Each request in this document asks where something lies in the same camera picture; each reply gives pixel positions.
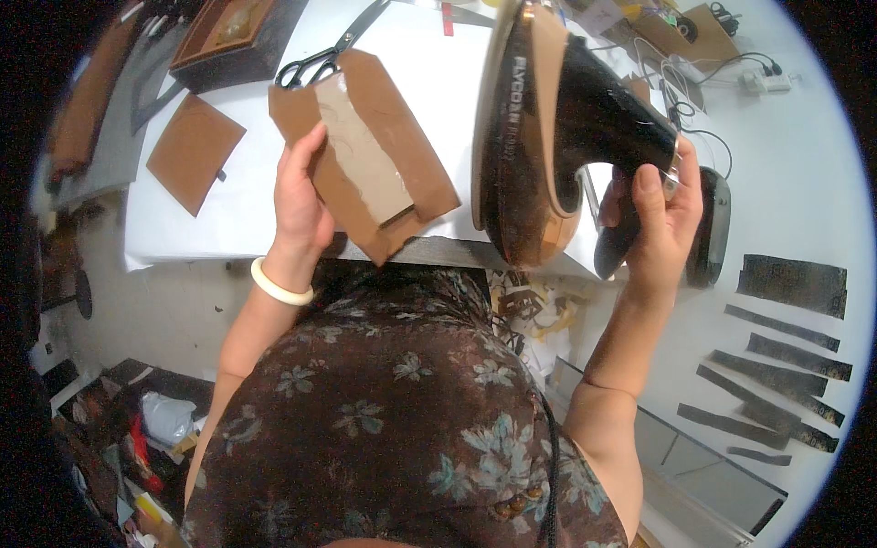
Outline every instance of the power strip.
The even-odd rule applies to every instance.
[[[788,75],[764,76],[758,70],[746,70],[740,83],[748,91],[758,94],[786,93],[792,89]]]

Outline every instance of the brown floral shirt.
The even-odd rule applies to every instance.
[[[483,291],[452,269],[353,270],[343,298],[303,315],[229,402],[184,536],[193,548],[536,545],[546,414]],[[626,546],[588,463],[559,441],[558,546]]]

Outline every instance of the white bangle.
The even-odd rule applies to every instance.
[[[293,293],[292,291],[287,291],[286,289],[281,288],[273,281],[270,281],[265,273],[262,272],[263,260],[265,260],[264,257],[259,257],[258,259],[254,259],[253,264],[250,265],[250,274],[253,275],[253,281],[256,282],[256,285],[262,288],[262,291],[268,293],[280,302],[285,302],[286,304],[291,304],[293,306],[304,306],[313,301],[314,288],[311,286],[308,286],[308,291],[306,293]]]

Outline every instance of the leather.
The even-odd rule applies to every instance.
[[[345,77],[351,104],[396,165],[414,208],[387,223],[376,221],[356,185],[339,166],[331,144],[314,155],[311,179],[335,221],[380,266],[433,219],[460,207],[460,199],[439,157],[377,57],[347,50],[336,62]],[[313,86],[301,89],[271,86],[268,111],[289,144],[306,135],[321,119]]]
[[[91,163],[116,79],[137,39],[137,21],[131,17],[119,23],[113,18],[49,130],[53,180],[79,173]]]
[[[159,137],[146,168],[192,217],[197,217],[217,173],[244,133],[243,126],[189,94]]]

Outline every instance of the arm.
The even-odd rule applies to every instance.
[[[573,392],[564,431],[582,449],[624,526],[628,542],[639,524],[643,478],[633,440],[637,398],[658,338],[673,310],[676,289],[700,222],[703,202],[695,149],[680,137],[680,187],[665,203],[660,173],[637,170],[633,202],[642,228],[626,260],[630,278]],[[617,223],[617,186],[601,211]]]
[[[317,126],[283,151],[277,166],[275,210],[277,233],[262,263],[262,272],[274,284],[293,293],[304,293],[310,286],[317,260],[332,242],[334,221],[317,199],[307,167],[311,155],[322,145],[325,126]],[[195,487],[204,450],[225,412],[225,407],[244,379],[253,372],[259,357],[282,334],[289,331],[299,307],[276,301],[253,284],[244,307],[225,336],[219,352],[217,381],[213,400],[186,479],[185,503]]]

